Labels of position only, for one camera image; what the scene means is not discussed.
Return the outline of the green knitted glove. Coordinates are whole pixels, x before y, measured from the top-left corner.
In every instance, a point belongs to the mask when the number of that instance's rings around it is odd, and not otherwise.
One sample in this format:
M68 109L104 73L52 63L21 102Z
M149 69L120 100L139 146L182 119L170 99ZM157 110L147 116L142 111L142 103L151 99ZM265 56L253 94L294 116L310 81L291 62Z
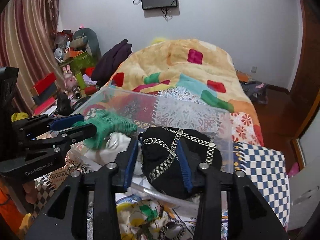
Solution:
M81 127L87 124L93 124L97 128L96 134L84 140L87 148L100 150L106 145L106 138L114 132L120 132L125 135L131 135L137 130L137 125L128 118L109 112L105 109L98 109L91 115L84 118L84 121L78 121L73 127Z

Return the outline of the white drawstring pouch with ring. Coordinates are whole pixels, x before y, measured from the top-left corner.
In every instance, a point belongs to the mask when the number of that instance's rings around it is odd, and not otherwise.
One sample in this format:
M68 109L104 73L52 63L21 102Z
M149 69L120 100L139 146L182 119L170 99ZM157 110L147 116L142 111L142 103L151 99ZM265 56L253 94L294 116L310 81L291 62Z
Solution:
M117 155L120 152L124 152L125 150L127 150L131 140L132 139L130 137L123 133L111 133L109 139L106 142L105 148L96 152L95 162L103 166L109 162L115 161ZM134 175L141 176L143 174L142 164L142 146L141 143L138 142L138 155L135 164Z

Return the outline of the floral yellow scrunchie cloth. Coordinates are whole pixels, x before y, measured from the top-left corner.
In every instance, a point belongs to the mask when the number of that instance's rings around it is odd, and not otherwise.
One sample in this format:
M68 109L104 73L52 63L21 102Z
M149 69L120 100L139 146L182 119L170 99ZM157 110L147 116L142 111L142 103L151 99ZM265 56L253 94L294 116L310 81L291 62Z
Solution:
M117 204L121 239L182 239L186 226L154 200Z

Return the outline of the black bag with chain pattern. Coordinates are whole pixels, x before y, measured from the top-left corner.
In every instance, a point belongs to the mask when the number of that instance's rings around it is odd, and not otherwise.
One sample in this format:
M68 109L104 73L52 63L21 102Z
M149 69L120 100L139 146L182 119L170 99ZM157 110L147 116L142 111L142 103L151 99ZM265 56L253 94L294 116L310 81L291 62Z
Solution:
M193 129L150 127L138 136L142 145L142 171L158 192L179 199L199 194L204 177L199 163L221 169L222 157L216 144Z

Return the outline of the black plastic bag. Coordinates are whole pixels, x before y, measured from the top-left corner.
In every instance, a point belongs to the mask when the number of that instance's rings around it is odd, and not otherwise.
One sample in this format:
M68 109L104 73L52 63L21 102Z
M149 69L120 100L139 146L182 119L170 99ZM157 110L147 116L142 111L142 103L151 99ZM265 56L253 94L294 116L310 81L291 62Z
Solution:
M54 113L61 116L69 116L72 113L71 101L64 92L57 94L56 110Z

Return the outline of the red gift box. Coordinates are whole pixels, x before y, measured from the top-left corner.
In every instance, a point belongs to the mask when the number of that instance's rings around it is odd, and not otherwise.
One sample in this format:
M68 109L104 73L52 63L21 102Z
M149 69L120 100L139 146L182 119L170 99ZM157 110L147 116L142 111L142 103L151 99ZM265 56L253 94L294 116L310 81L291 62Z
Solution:
M44 78L40 79L31 87L30 92L33 96L42 94L48 87L56 81L54 72L49 73Z

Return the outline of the red cylinder can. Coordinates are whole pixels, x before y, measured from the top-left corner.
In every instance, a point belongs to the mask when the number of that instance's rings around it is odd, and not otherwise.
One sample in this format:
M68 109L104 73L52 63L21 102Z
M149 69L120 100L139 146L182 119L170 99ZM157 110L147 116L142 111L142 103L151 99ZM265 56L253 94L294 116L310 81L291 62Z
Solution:
M89 96L92 95L94 93L96 93L97 91L99 91L100 87L99 86L88 86L84 89L84 93Z

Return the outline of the patterned bed cover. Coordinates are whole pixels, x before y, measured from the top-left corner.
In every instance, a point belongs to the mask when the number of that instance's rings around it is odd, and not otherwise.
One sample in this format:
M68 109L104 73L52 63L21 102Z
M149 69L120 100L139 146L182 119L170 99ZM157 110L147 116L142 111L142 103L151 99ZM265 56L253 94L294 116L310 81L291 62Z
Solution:
M131 185L138 142L130 142L114 162L99 170L71 173L39 213L26 239L86 239L89 193L93 200L93 238L120 239L116 193ZM220 239L221 192L227 193L229 239L287 239L288 235L263 195L243 171L226 173L200 161L184 139L176 154L185 188L201 194L195 239Z

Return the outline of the pink rabbit figure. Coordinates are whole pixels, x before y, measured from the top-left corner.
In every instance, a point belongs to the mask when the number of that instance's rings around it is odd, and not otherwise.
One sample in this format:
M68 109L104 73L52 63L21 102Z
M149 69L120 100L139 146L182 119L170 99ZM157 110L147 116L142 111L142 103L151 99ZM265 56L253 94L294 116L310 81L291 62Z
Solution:
M67 89L68 91L71 91L72 88L77 85L76 78L73 75L69 64L64 66L62 69L63 69L65 89Z

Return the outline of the green bottle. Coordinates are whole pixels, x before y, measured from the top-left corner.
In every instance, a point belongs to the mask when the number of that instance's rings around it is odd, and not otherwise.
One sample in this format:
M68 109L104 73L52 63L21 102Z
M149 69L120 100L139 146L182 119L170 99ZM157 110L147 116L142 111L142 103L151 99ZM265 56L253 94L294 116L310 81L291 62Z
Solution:
M75 74L75 78L77 80L77 83L78 83L78 86L80 87L80 89L84 90L86 88L86 84L85 84L85 81L84 81L84 78L83 78L81 72L77 72Z

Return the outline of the red cloth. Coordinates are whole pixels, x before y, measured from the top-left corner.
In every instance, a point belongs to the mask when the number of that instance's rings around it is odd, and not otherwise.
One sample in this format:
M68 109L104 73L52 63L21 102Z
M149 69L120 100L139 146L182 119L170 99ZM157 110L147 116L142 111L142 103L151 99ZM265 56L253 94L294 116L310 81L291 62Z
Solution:
M88 77L91 77L92 76L92 73L94 72L95 70L95 67L88 67L86 68L85 70L85 74L88 76Z

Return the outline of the white wardrobe sliding door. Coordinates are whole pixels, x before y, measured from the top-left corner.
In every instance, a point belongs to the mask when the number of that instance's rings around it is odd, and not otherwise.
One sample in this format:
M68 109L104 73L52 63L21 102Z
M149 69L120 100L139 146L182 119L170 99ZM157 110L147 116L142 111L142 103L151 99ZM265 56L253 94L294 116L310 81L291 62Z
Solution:
M319 204L319 121L315 120L299 140L305 167L289 179L289 230L301 228Z

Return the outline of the dark purple clothing pile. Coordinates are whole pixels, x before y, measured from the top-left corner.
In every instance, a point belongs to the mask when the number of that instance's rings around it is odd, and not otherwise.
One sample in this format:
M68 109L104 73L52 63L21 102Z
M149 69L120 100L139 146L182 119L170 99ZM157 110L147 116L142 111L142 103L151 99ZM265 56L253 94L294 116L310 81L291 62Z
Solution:
M107 51L102 58L97 62L91 80L103 86L112 75L116 72L122 62L124 62L132 53L132 44L127 39L114 45Z

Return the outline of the green storage box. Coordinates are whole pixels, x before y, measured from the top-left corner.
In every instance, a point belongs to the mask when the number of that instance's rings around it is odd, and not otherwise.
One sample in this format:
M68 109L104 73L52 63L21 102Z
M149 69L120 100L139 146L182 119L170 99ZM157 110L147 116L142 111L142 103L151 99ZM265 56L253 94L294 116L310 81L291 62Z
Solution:
M72 72L76 74L84 68L95 67L96 64L97 58L95 56L92 57L85 51L72 59L70 67Z

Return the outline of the clear plastic storage box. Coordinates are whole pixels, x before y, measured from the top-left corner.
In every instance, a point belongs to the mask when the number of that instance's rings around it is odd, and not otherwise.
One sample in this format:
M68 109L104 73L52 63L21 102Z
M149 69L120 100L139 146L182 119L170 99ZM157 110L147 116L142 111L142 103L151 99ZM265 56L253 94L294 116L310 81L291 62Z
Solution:
M197 130L210 137L216 144L222 157L221 170L233 173L232 128L227 110L198 103L195 100L176 100L172 95L155 96L106 87L92 96L75 113L82 114L86 120L95 116L101 109L135 122L138 128L133 137L153 126ZM95 171L101 165L89 157L95 157L95 160L98 158L100 161L99 158L102 157L100 152L90 150L83 142L79 142L72 146L69 155L72 159L83 161L90 171ZM156 191L149 184L142 171L137 174L139 175L133 176L131 187L128 189L130 194L140 198L161 200L170 207L185 207L187 210L198 208L199 196L193 195L187 200L166 196L166 193Z

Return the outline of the striped brown curtain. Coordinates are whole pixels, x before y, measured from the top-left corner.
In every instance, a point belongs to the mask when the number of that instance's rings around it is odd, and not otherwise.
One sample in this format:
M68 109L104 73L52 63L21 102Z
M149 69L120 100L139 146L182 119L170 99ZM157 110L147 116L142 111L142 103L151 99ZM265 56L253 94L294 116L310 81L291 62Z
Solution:
M31 88L54 73L63 87L60 67L54 57L59 0L10 0L1 12L1 66L19 69L13 106L33 113Z

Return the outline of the colourful patchwork fleece blanket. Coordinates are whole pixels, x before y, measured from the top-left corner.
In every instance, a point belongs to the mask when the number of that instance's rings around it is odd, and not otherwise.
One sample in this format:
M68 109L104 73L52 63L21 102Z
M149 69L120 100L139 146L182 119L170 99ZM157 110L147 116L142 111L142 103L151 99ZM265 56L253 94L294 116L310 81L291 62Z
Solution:
M229 111L235 142L264 144L257 113L240 85L231 56L208 42L166 40L145 47L119 65L107 86L154 95L189 95Z

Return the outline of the dark bag on floor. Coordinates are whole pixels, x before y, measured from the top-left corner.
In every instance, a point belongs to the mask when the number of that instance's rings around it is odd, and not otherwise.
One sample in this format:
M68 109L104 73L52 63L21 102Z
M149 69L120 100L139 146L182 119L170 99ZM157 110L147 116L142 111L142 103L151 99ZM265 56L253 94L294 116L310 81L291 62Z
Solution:
M267 84L258 81L248 81L241 83L244 93L252 102L267 104Z

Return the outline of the brown wooden door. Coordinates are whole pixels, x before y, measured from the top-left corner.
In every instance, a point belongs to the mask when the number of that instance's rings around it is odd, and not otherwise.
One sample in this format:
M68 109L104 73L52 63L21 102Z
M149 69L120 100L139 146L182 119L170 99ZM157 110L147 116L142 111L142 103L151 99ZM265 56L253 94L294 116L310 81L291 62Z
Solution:
M299 64L290 90L293 102L290 137L298 134L319 92L319 18L308 0L299 1L303 37Z

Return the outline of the wall power socket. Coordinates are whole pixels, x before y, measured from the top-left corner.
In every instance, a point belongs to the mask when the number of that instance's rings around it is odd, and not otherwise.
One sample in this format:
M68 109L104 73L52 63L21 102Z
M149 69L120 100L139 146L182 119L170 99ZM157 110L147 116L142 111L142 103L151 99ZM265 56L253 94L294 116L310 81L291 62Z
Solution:
M256 71L257 71L257 67L256 67L256 66L254 66L254 67L251 68L251 72L252 72L252 73L256 73Z

